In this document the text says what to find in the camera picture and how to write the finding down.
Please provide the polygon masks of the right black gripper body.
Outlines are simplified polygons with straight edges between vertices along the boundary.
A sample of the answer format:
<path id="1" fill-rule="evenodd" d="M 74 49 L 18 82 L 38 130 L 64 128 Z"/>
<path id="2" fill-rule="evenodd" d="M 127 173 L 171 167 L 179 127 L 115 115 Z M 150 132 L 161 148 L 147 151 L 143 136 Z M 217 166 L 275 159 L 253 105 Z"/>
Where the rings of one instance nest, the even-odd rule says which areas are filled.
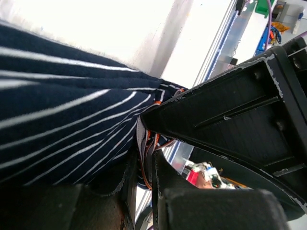
<path id="1" fill-rule="evenodd" d="M 293 39 L 283 45 L 284 79 L 286 81 L 285 100 L 292 97 L 296 101 L 307 99 L 307 44 L 303 38 Z"/>

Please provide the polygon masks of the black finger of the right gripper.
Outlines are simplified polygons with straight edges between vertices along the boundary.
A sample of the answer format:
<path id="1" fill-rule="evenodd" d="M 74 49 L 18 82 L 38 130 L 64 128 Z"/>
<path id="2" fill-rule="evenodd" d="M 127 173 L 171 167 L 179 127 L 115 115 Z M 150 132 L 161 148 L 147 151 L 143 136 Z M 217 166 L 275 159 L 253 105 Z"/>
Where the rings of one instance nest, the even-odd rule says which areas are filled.
<path id="1" fill-rule="evenodd" d="M 289 220 L 307 212 L 307 100 L 285 100 L 283 46 L 142 114 L 153 132 L 195 147 L 223 175 L 271 191 Z"/>

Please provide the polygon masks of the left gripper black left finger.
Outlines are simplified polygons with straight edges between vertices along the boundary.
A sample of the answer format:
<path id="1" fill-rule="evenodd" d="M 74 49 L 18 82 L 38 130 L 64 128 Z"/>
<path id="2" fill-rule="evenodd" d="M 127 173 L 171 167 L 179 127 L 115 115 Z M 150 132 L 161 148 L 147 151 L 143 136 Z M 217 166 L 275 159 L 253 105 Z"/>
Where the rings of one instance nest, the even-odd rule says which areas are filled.
<path id="1" fill-rule="evenodd" d="M 136 154 L 90 185 L 2 186 L 2 230 L 132 230 L 136 201 Z"/>

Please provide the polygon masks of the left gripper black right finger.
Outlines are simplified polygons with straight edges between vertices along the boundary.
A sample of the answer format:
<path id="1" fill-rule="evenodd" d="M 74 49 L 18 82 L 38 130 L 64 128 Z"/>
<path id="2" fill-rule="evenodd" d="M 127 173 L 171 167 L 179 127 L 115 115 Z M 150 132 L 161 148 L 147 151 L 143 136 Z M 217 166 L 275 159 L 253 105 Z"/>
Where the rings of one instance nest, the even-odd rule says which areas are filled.
<path id="1" fill-rule="evenodd" d="M 156 230 L 287 230 L 286 216 L 266 190 L 198 189 L 167 162 L 152 156 Z"/>

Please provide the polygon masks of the blue striped boxer shorts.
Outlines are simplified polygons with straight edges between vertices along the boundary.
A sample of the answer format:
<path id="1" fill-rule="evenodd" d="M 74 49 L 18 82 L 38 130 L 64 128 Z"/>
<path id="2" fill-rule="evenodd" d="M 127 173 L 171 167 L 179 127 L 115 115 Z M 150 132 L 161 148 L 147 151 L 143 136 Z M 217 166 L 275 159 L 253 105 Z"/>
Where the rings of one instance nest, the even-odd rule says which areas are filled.
<path id="1" fill-rule="evenodd" d="M 151 154 L 173 143 L 141 114 L 185 91 L 111 59 L 0 25 L 0 182 L 89 183 L 132 147 L 151 188 Z"/>

